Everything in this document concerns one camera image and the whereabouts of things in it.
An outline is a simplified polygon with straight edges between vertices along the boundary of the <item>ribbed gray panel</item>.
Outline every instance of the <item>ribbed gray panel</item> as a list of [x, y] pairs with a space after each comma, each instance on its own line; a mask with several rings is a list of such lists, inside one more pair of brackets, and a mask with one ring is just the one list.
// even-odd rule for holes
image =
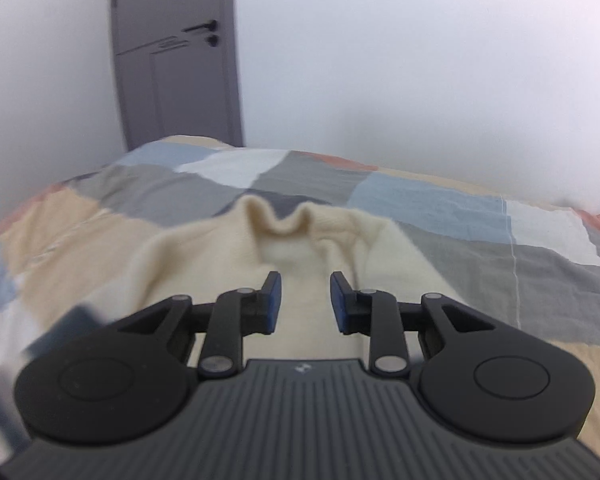
[[13, 480], [576, 480], [600, 460], [573, 439], [497, 449], [427, 416], [409, 387], [360, 362], [251, 361], [207, 381], [155, 433], [108, 448], [36, 440], [4, 465]]

